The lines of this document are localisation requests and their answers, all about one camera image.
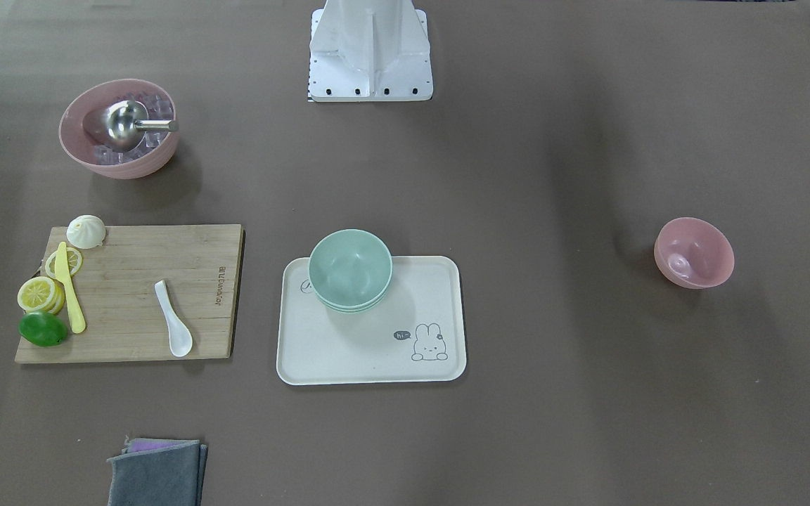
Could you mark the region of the cream rabbit tray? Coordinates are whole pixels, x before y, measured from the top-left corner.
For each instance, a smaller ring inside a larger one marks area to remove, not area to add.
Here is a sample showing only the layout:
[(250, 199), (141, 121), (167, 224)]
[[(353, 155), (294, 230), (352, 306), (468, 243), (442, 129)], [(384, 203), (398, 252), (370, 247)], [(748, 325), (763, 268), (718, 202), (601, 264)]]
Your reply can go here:
[(293, 387), (456, 380), (468, 364), (459, 269), (449, 257), (393, 259), (385, 298), (338, 313), (313, 294), (308, 260), (284, 269), (276, 372)]

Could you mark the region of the lemon half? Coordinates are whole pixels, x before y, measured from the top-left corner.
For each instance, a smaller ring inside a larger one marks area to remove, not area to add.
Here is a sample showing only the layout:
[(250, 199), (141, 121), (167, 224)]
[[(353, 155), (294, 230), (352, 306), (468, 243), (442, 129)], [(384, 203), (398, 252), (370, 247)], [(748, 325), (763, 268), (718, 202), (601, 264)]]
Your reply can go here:
[(65, 303), (63, 285), (48, 276), (31, 278), (20, 286), (17, 301), (25, 313), (44, 311), (57, 315)]

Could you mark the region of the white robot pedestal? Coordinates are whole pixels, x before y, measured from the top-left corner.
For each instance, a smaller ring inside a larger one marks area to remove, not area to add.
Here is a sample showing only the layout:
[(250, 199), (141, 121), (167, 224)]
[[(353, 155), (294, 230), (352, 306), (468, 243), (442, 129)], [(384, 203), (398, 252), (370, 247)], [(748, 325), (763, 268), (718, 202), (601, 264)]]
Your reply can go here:
[(311, 14), (309, 51), (312, 102), (433, 96), (428, 17), (411, 1), (328, 1)]

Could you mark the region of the metal ice scoop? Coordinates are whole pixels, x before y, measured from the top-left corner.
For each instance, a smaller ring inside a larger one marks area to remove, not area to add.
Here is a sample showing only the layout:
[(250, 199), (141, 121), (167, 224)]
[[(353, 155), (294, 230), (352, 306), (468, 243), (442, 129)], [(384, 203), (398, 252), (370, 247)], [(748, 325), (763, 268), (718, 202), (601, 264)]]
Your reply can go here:
[(100, 127), (99, 141), (119, 153), (137, 148), (149, 131), (178, 131), (176, 119), (151, 119), (148, 110), (137, 100), (119, 100), (102, 109), (94, 126)]

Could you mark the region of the large pink bowl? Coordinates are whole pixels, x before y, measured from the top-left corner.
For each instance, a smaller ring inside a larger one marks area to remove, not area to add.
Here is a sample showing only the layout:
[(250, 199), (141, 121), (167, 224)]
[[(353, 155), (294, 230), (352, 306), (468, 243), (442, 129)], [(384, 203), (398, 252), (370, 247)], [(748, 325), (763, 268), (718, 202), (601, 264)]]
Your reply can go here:
[(58, 137), (65, 153), (112, 179), (160, 170), (178, 146), (177, 106), (162, 87), (122, 78), (82, 93), (65, 109)]

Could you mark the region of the bamboo cutting board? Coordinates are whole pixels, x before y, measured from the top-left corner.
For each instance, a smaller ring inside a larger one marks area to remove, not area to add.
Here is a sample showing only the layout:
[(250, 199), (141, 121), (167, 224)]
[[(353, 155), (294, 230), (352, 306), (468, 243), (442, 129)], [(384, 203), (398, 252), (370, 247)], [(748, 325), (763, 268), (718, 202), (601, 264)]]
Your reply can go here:
[(166, 320), (155, 297), (164, 281), (187, 324), (189, 360), (228, 358), (233, 349), (243, 259), (240, 224), (110, 226), (103, 244), (82, 252), (73, 283), (86, 330), (57, 346), (21, 339), (19, 364), (172, 360)]

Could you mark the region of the white ceramic spoon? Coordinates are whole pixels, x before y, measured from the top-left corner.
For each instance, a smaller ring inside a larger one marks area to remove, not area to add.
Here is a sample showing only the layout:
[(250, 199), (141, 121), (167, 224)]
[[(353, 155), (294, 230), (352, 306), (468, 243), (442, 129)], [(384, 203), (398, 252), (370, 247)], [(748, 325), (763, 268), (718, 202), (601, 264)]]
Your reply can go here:
[(164, 319), (166, 320), (168, 333), (168, 348), (175, 358), (184, 358), (193, 348), (193, 337), (180, 317), (176, 314), (171, 303), (167, 283), (160, 280), (154, 284), (155, 298), (160, 304)]

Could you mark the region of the lemon slice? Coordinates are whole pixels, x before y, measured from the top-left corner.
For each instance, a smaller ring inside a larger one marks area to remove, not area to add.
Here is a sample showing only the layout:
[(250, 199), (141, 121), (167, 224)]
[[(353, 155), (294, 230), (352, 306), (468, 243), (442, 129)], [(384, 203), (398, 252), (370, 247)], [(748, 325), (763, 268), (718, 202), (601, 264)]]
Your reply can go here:
[[(77, 275), (78, 271), (82, 267), (83, 264), (82, 254), (78, 249), (68, 246), (65, 248), (65, 256), (67, 257), (67, 265), (68, 268), (70, 269), (70, 276), (71, 278), (73, 278), (73, 276)], [(57, 278), (55, 272), (56, 260), (57, 260), (57, 250), (53, 251), (51, 255), (49, 255), (48, 259), (46, 259), (45, 262), (43, 262), (42, 264), (43, 271), (45, 272), (45, 275), (47, 275), (49, 278), (53, 279)]]

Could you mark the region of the small pink bowl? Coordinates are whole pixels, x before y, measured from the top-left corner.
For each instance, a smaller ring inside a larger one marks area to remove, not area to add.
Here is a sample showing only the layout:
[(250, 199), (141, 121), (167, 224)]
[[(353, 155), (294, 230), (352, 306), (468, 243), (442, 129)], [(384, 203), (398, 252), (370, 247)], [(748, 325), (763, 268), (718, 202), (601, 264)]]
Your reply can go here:
[(694, 217), (667, 222), (655, 240), (655, 263), (673, 284), (702, 290), (722, 285), (734, 270), (732, 245), (717, 227)]

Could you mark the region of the green lime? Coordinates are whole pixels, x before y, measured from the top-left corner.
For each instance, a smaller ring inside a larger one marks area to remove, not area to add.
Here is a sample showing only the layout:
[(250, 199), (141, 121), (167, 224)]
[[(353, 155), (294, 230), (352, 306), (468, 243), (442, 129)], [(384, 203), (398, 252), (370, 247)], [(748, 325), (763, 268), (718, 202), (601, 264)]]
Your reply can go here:
[(47, 311), (26, 313), (18, 324), (20, 336), (36, 346), (57, 346), (68, 336), (68, 327), (58, 316)]

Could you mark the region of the grey folded cloth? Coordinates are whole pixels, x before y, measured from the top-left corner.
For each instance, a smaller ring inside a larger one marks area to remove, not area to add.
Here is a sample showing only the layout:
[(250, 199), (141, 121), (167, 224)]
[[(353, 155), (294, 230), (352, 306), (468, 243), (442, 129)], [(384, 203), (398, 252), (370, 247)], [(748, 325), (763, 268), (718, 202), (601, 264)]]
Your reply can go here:
[(208, 446), (200, 440), (126, 438), (112, 467), (109, 505), (200, 505)]

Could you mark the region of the yellow plastic knife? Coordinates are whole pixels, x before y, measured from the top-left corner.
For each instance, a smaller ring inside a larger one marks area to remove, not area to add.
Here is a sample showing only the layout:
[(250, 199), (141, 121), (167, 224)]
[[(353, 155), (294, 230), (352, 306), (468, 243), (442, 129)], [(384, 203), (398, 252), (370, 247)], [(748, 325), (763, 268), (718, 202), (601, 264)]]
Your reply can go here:
[(58, 244), (55, 254), (54, 273), (58, 282), (61, 282), (61, 285), (63, 285), (65, 305), (67, 305), (71, 331), (74, 334), (79, 334), (86, 329), (86, 317), (84, 317), (72, 282), (70, 264), (68, 263), (67, 243), (65, 243), (65, 241)]

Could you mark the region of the green bowl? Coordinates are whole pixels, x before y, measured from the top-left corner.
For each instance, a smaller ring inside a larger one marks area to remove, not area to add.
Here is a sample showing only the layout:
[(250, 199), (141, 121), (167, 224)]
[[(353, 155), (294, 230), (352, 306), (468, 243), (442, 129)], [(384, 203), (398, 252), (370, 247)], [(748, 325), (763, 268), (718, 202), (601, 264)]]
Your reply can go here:
[(309, 282), (322, 304), (338, 313), (360, 313), (378, 304), (392, 282), (389, 247), (368, 231), (335, 231), (311, 251)]

